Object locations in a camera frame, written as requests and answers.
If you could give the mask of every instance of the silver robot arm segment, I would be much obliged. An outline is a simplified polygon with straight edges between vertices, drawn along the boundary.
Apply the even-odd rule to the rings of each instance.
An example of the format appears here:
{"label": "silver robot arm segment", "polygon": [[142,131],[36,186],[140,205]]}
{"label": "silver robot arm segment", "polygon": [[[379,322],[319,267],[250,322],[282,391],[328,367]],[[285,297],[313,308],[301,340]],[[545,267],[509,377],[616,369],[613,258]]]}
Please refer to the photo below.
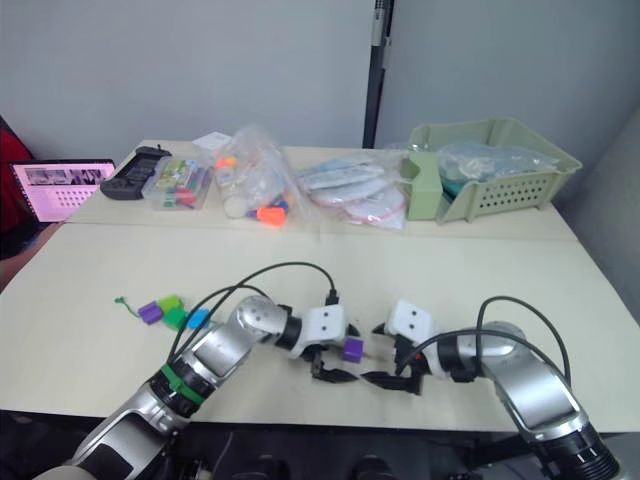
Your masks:
{"label": "silver robot arm segment", "polygon": [[[524,333],[506,322],[490,322],[498,330],[520,338]],[[438,342],[440,363],[475,371],[476,336],[452,339],[454,348]],[[552,479],[627,479],[615,457],[589,422],[564,377],[526,346],[512,340],[483,336],[482,375],[493,380],[496,393]]]}
{"label": "silver robot arm segment", "polygon": [[67,465],[80,467],[97,479],[136,478],[170,438],[188,425],[257,342],[269,336],[282,340],[291,318],[265,297],[245,298],[227,323],[214,327],[192,348],[163,365],[98,425]]}

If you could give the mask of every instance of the orange object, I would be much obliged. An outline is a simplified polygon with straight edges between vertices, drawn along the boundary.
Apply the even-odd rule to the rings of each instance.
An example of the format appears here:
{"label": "orange object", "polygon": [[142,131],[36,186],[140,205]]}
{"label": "orange object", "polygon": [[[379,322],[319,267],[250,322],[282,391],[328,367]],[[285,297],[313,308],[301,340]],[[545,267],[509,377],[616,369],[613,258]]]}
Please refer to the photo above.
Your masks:
{"label": "orange object", "polygon": [[234,168],[238,164],[236,157],[223,157],[216,162],[214,168],[231,167]]}
{"label": "orange object", "polygon": [[256,211],[256,218],[269,225],[281,227],[287,220],[287,212],[282,207],[262,207]]}

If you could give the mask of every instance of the small cube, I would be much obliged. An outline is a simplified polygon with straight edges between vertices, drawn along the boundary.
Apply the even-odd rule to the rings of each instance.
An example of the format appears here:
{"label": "small cube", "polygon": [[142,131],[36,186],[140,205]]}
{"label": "small cube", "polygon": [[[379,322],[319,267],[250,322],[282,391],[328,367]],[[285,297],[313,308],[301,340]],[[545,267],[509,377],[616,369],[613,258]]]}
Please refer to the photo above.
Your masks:
{"label": "small cube", "polygon": [[187,312],[182,308],[176,307],[169,310],[163,318],[164,323],[173,330],[178,330],[187,318]]}
{"label": "small cube", "polygon": [[347,337],[342,350],[342,359],[346,362],[360,363],[364,355],[364,342],[359,338]]}
{"label": "small cube", "polygon": [[152,323],[156,323],[160,320],[164,316],[164,312],[156,302],[151,302],[144,307],[140,307],[138,309],[138,315],[140,315],[140,318],[144,323],[151,325]]}
{"label": "small cube", "polygon": [[198,328],[200,324],[204,321],[204,317],[207,316],[207,313],[209,313],[209,310],[207,310],[206,308],[200,308],[196,310],[194,314],[191,316],[191,318],[189,319],[189,322],[187,323],[187,327]]}
{"label": "small cube", "polygon": [[177,295],[169,295],[167,297],[161,298],[158,300],[158,306],[162,309],[165,315],[172,308],[182,308],[182,300]]}

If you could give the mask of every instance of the green block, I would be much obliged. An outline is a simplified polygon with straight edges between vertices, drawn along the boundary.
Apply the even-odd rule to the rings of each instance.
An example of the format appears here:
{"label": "green block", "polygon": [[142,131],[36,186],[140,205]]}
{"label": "green block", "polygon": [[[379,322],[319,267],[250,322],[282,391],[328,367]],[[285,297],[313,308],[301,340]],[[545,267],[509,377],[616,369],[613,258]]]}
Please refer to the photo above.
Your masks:
{"label": "green block", "polygon": [[162,321],[173,330],[178,330],[187,318],[187,312],[181,307],[172,308],[163,317]]}
{"label": "green block", "polygon": [[172,308],[182,308],[182,300],[177,295],[169,295],[156,302],[166,315]]}

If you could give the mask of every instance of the green string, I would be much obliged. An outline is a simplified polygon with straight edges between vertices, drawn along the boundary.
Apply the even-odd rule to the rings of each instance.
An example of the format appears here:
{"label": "green string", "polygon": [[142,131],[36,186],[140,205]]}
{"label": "green string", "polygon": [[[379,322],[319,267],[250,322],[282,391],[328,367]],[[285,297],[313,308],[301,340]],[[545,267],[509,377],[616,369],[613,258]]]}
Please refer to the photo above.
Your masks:
{"label": "green string", "polygon": [[116,303],[120,303],[121,305],[124,305],[125,307],[127,307],[127,310],[129,310],[129,313],[131,315],[133,315],[136,318],[140,318],[140,315],[138,315],[127,303],[127,301],[124,299],[124,297],[118,297],[116,299],[113,300]]}

